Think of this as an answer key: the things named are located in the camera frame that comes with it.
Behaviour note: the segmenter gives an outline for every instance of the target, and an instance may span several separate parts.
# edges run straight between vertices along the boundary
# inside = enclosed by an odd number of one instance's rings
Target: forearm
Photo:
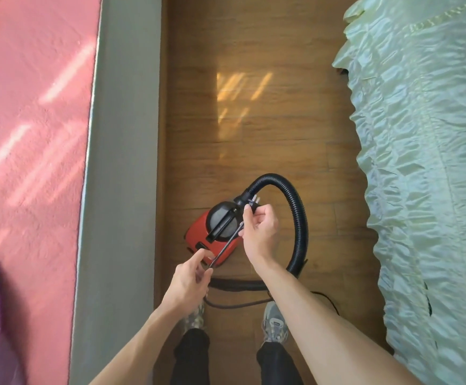
[[[255,269],[274,297],[318,383],[420,384],[388,352],[327,309],[281,265],[265,260]]]
[[[174,311],[158,307],[90,385],[144,385],[178,320]]]

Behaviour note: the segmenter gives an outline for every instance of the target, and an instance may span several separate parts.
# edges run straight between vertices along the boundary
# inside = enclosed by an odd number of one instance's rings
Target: leg
[[[256,358],[262,370],[263,385],[303,385],[294,360],[283,347],[288,326],[275,302],[265,308],[262,328],[265,340]]]
[[[185,318],[185,334],[174,349],[176,364],[170,385],[209,385],[208,347],[210,339],[203,327],[204,305]]]

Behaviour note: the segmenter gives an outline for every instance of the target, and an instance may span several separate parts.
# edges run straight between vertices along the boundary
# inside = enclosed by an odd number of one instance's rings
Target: power cord
[[[329,303],[332,305],[332,307],[334,308],[334,311],[336,312],[336,314],[338,316],[340,316],[340,312],[338,311],[338,308],[332,302],[332,299],[329,296],[326,295],[326,293],[322,293],[321,291],[311,291],[311,293],[313,293],[314,295],[319,295],[319,296],[325,297],[329,301]],[[247,303],[243,303],[243,304],[235,304],[235,305],[215,304],[213,302],[208,301],[208,299],[206,297],[204,297],[204,302],[206,304],[208,304],[210,307],[217,308],[219,310],[236,310],[236,309],[239,309],[239,308],[246,308],[248,306],[254,306],[254,305],[258,305],[258,304],[265,304],[265,303],[268,303],[270,301],[274,301],[274,298],[272,298],[269,291],[267,291],[267,294],[269,296],[268,299],[251,301],[251,302],[247,302]]]

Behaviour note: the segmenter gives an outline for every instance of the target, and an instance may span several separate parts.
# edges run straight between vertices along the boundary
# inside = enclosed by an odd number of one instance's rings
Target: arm
[[[273,258],[278,220],[270,205],[244,212],[247,256],[274,297],[317,383],[419,385],[403,365],[326,308]]]
[[[117,353],[90,385],[144,385],[165,340],[180,319],[198,307],[208,291],[213,269],[203,270],[201,260],[213,254],[199,250],[178,265],[160,306],[140,331]]]

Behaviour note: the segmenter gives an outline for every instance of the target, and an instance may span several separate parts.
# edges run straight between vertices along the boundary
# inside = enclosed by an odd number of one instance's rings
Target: pink surface
[[[28,384],[69,351],[101,0],[0,0],[0,272]]]

